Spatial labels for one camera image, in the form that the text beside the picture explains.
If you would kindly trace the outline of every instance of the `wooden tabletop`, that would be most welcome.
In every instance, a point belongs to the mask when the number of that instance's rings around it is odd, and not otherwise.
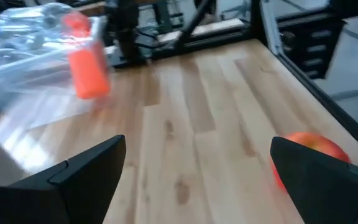
[[[116,72],[112,82],[101,102],[46,96],[0,115],[0,141],[29,174],[126,135],[105,223],[302,223],[269,168],[272,138],[294,131],[321,133],[358,165],[358,142],[256,40]]]

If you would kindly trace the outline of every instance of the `red apple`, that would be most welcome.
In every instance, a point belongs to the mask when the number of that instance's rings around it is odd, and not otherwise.
[[[349,156],[337,144],[319,134],[296,132],[285,136],[285,138],[329,156],[335,157],[336,159],[340,159],[345,162],[351,162]],[[283,182],[278,175],[272,158],[270,158],[270,165],[272,167],[274,179],[278,187],[285,190]]]

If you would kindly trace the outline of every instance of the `metal frame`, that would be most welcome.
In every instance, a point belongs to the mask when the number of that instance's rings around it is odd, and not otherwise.
[[[358,7],[355,7],[351,1],[356,0],[330,0],[329,4],[322,9],[315,11],[301,12],[292,15],[294,19],[305,19],[310,14],[316,14],[318,11],[329,12],[325,16],[336,16],[342,19],[352,16],[358,16]],[[339,121],[341,125],[358,141],[358,123],[350,117],[340,106],[338,106],[325,92],[316,86],[306,73],[301,71],[284,53],[281,46],[280,34],[278,28],[283,25],[277,25],[277,21],[283,18],[275,18],[271,10],[267,7],[269,0],[251,0],[251,20],[250,23],[244,23],[242,27],[235,27],[202,35],[191,36],[194,28],[200,23],[207,7],[212,0],[204,0],[199,11],[193,20],[182,31],[177,40],[169,42],[164,47],[154,50],[148,58],[158,60],[161,58],[172,57],[176,55],[188,54],[197,50],[219,47],[225,44],[231,44],[249,39],[258,39],[266,45],[269,50],[284,64],[287,69],[305,86],[305,88]],[[124,68],[133,64],[122,62],[116,65],[116,68]]]

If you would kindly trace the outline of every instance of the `floor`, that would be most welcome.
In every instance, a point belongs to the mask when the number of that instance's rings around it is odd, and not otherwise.
[[[325,3],[326,0],[273,1],[276,16],[312,9],[323,6]],[[242,4],[242,0],[218,1],[218,14],[240,4]],[[192,0],[178,0],[178,6],[184,12],[185,23],[196,12]],[[140,24],[149,23],[153,16],[151,10],[143,10]],[[358,122],[358,18],[348,20],[348,25],[341,35],[328,72],[328,78],[315,82]]]
[[[257,40],[110,78],[113,99],[104,108],[28,128],[31,116],[53,119],[78,109],[46,95],[0,114],[0,143],[24,177],[126,136],[105,224],[301,224],[269,165],[272,138],[294,131],[326,136],[358,166],[358,142]]]

